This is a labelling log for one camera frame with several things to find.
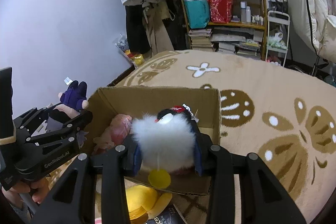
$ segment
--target bottle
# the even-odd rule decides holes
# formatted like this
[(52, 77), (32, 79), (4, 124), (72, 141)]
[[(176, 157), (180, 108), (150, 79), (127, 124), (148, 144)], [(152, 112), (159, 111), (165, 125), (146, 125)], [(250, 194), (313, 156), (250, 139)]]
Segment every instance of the bottle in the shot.
[(246, 7), (246, 22), (251, 23), (251, 8), (249, 6)]
[(241, 23), (246, 23), (246, 2), (245, 1), (240, 2), (240, 18), (241, 18)]

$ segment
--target red bag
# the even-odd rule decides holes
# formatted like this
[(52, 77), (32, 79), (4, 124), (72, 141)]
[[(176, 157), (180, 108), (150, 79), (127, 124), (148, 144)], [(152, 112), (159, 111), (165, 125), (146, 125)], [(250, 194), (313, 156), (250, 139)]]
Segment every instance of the red bag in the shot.
[(228, 23), (232, 16), (233, 0), (208, 0), (213, 23)]

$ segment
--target metal bolt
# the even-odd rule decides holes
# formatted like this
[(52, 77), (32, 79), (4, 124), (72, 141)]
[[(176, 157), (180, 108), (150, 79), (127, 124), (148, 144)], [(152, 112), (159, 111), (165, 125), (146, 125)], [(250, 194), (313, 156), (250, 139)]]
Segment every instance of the metal bolt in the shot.
[(219, 150), (221, 150), (221, 147), (217, 144), (213, 144), (213, 145), (211, 145), (210, 149), (212, 151), (219, 151)]
[(115, 150), (117, 150), (118, 152), (124, 151), (125, 150), (125, 146), (122, 144), (119, 144), (115, 147)]
[(79, 160), (85, 160), (86, 158), (87, 158), (87, 154), (85, 154), (85, 153), (81, 153), (81, 154), (78, 155)]
[(257, 160), (258, 159), (258, 155), (256, 153), (249, 153), (249, 158), (251, 160)]

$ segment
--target human hand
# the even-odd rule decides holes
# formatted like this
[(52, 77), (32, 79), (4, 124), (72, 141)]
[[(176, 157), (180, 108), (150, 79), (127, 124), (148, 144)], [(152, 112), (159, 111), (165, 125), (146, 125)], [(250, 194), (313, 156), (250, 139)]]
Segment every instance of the human hand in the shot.
[(22, 181), (19, 181), (8, 191), (5, 191), (5, 189), (2, 188), (2, 193), (12, 205), (22, 208), (22, 199), (20, 194), (29, 193), (31, 189), (37, 189), (36, 193), (33, 194), (32, 199), (34, 202), (40, 204), (49, 193), (47, 179), (42, 178), (39, 181), (32, 182), (30, 186)]

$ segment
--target yellow round tag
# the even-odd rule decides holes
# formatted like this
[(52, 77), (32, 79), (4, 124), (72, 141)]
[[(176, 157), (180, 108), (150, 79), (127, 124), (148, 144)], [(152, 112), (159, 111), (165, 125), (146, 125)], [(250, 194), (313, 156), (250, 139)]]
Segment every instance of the yellow round tag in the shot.
[(170, 175), (164, 169), (152, 170), (148, 175), (148, 181), (154, 188), (157, 189), (165, 189), (171, 183)]

